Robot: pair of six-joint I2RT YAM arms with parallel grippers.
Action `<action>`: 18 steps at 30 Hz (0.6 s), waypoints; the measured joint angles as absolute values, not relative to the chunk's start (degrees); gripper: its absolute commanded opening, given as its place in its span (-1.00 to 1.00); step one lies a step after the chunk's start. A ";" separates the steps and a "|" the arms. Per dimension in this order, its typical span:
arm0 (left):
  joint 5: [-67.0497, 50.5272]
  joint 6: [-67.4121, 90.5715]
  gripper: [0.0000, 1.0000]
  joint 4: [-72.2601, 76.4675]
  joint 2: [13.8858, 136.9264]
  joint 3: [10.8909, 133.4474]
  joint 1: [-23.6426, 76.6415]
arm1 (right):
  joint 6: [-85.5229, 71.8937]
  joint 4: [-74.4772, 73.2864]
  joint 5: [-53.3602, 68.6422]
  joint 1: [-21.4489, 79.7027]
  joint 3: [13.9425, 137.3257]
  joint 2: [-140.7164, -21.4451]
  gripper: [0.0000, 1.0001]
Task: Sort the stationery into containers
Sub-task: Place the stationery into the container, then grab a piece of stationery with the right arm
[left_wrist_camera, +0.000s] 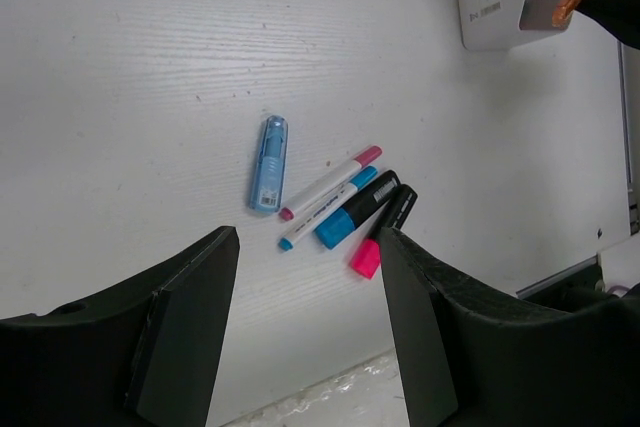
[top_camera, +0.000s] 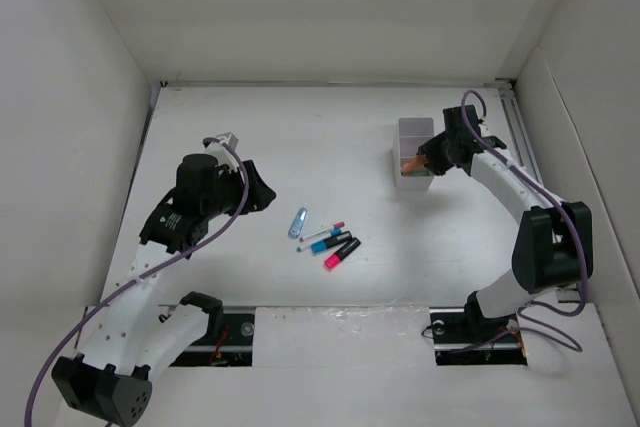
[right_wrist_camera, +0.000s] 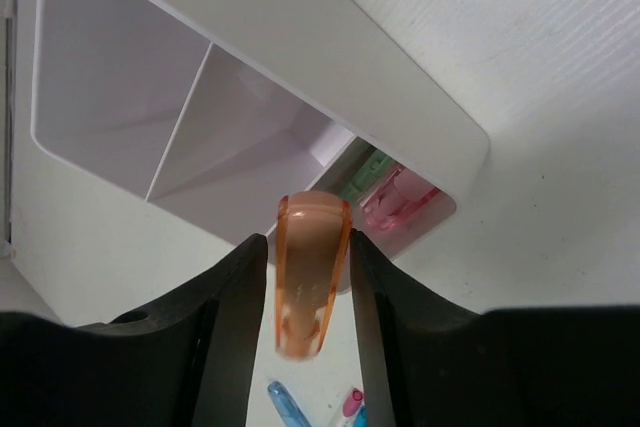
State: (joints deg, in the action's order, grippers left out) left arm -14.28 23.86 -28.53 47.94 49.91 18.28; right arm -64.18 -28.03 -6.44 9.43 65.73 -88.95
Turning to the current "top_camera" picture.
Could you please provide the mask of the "black highlighter blue cap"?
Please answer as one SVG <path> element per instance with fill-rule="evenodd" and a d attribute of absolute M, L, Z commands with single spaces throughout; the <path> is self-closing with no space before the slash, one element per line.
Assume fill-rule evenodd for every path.
<path fill-rule="evenodd" d="M 350 231 L 343 232 L 337 235 L 332 235 L 324 240 L 320 240 L 315 242 L 311 246 L 311 251 L 314 254 L 319 254 L 325 251 L 328 251 L 331 248 L 341 246 L 352 239 L 352 234 Z"/>

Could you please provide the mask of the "black highlighter pink cap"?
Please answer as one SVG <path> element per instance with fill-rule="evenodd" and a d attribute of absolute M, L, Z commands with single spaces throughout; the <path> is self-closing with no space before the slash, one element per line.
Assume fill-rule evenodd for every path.
<path fill-rule="evenodd" d="M 360 247 L 360 245 L 361 245 L 361 241 L 358 238 L 351 239 L 324 261 L 325 268 L 328 271 L 334 270 L 355 250 L 357 250 Z"/>

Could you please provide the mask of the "green correction tape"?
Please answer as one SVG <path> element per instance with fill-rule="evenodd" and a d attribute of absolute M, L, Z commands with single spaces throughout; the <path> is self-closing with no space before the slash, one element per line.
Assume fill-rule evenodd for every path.
<path fill-rule="evenodd" d="M 431 173 L 428 170 L 416 170 L 416 171 L 411 171 L 411 172 L 401 172 L 401 176 L 402 177 L 409 177 L 409 178 L 419 178 L 419 177 L 429 177 L 431 176 Z"/>

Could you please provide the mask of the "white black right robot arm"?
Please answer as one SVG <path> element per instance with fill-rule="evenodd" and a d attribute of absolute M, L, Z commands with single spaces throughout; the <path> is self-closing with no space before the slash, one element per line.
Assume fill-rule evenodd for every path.
<path fill-rule="evenodd" d="M 559 287 L 586 288 L 593 274 L 593 222 L 583 202 L 551 193 L 488 135 L 472 105 L 444 110 L 444 129 L 418 147 L 416 160 L 434 176 L 463 170 L 483 185 L 518 225 L 508 270 L 472 292 L 453 321 L 456 342 L 478 349 L 518 332 L 517 317 Z"/>

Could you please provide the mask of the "white marker blue cap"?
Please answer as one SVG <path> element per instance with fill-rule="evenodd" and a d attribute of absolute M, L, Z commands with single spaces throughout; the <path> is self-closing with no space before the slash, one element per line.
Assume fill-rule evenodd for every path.
<path fill-rule="evenodd" d="M 326 240 L 326 239 L 328 239 L 328 238 L 330 238 L 332 236 L 336 236 L 336 235 L 339 235 L 341 233 L 342 233 L 341 229 L 334 229 L 334 230 L 331 230 L 331 231 L 324 232 L 322 235 L 319 235 L 316 238 L 313 238 L 311 240 L 308 240 L 307 242 L 304 242 L 304 243 L 298 245 L 297 248 L 296 248 L 296 251 L 297 252 L 303 252 L 305 250 L 310 249 L 313 244 L 315 244 L 317 242 L 320 242 L 320 241 L 324 241 L 324 240 Z"/>

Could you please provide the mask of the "blue correction tape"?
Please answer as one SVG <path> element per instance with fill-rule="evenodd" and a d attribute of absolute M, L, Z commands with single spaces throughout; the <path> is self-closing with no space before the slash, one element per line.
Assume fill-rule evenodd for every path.
<path fill-rule="evenodd" d="M 297 239 L 300 237 L 307 219 L 307 215 L 308 210 L 306 208 L 302 207 L 298 210 L 288 230 L 289 238 Z"/>

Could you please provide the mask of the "orange correction tape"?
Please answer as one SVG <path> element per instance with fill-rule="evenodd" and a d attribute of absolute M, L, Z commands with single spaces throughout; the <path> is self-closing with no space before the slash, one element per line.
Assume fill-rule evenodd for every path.
<path fill-rule="evenodd" d="M 422 155 L 416 155 L 411 161 L 404 164 L 401 168 L 403 175 L 411 175 L 414 172 L 424 170 L 427 164 L 427 159 Z"/>

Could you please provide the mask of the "white marker pink cap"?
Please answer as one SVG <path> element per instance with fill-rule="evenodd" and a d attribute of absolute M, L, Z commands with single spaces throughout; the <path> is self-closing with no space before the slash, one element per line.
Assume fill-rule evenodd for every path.
<path fill-rule="evenodd" d="M 314 231 L 314 232 L 311 232 L 311 233 L 305 233 L 299 238 L 299 241 L 302 242 L 302 243 L 309 242 L 312 239 L 315 239 L 315 238 L 317 238 L 319 236 L 322 236 L 324 234 L 327 234 L 327 233 L 331 233 L 331 232 L 333 232 L 335 230 L 341 229 L 344 226 L 345 226 L 344 222 L 337 222 L 337 223 L 331 224 L 328 227 L 322 228 L 320 230 L 317 230 L 317 231 Z"/>

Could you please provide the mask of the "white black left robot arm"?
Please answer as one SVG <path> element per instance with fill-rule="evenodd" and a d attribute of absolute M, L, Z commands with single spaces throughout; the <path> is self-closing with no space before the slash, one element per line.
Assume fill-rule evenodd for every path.
<path fill-rule="evenodd" d="M 100 307 L 98 329 L 72 357 L 60 356 L 51 377 L 66 404 L 112 426 L 133 426 L 154 382 L 186 347 L 222 334 L 221 300 L 191 290 L 167 320 L 158 307 L 178 266 L 215 240 L 209 223 L 265 210 L 275 192 L 251 160 L 223 151 L 189 154 L 172 189 L 147 218 L 128 276 Z"/>

